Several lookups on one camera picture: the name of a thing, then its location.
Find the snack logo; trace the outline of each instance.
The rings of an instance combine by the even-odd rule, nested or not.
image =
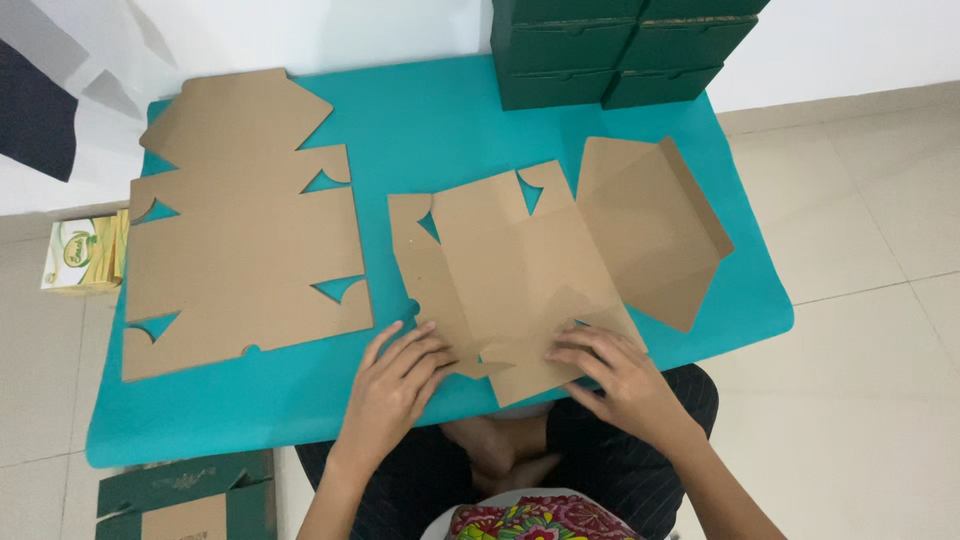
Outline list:
[[[63,261],[70,268],[80,268],[90,262],[90,246],[96,243],[97,237],[90,233],[79,232],[73,235],[63,248]]]

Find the black pants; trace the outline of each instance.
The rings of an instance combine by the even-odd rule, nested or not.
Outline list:
[[[716,418],[716,386],[690,364],[663,372],[687,412],[707,435]],[[583,493],[648,540],[665,537],[684,497],[670,462],[650,445],[609,424],[571,399],[557,401],[547,417],[547,450],[563,460],[544,487]],[[297,446],[313,488],[324,473],[332,442]],[[471,483],[467,453],[440,428],[411,430],[376,470],[364,492],[350,538],[418,539],[457,504],[480,500]]]

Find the tile floor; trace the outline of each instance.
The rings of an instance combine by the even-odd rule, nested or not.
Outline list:
[[[797,324],[702,362],[714,446],[790,537],[960,537],[960,110],[730,143]],[[0,245],[0,540],[92,538],[116,472],[84,458],[116,298],[41,294],[45,245]],[[312,492],[276,459],[293,538]],[[688,504],[677,531],[703,537]]]

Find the green box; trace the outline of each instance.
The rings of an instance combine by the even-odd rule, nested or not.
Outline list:
[[[613,69],[634,19],[494,24],[491,48],[508,73]]]
[[[503,110],[538,109],[597,103],[615,71],[594,69],[550,73],[504,73],[497,70]]]
[[[720,65],[755,27],[756,15],[644,21],[627,46],[623,71]]]
[[[648,0],[640,20],[756,15],[770,0]]]
[[[273,475],[273,452],[265,450],[198,457],[103,479],[97,517],[119,513],[97,524],[96,539],[139,540],[145,525],[162,512],[190,512],[190,504],[213,500],[225,519],[211,529],[226,527],[230,538],[276,540]],[[206,519],[205,514],[194,517]],[[195,529],[198,534],[180,534],[176,540],[205,538],[205,532]]]
[[[696,99],[721,68],[618,72],[601,103],[604,109],[621,109]]]
[[[493,0],[494,13],[512,24],[634,18],[641,0]]]

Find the teal table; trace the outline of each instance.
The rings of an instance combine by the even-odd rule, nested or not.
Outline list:
[[[394,260],[387,194],[440,191],[547,160],[560,160],[575,192],[589,135],[650,142],[671,135],[736,246],[721,262],[690,333],[631,311],[660,369],[716,356],[793,325],[793,308],[706,94],[692,102],[637,109],[583,105],[503,112],[489,56],[296,82],[334,107],[302,147],[347,144],[376,328],[269,352],[253,348],[226,362],[122,382],[126,292],[121,290],[86,441],[94,467],[336,437],[363,347],[396,319],[413,319],[413,303]],[[167,103],[151,104],[149,118]],[[169,168],[148,153],[143,174]],[[520,405],[563,395],[552,390]],[[454,375],[440,386],[420,423],[494,410],[488,381]]]

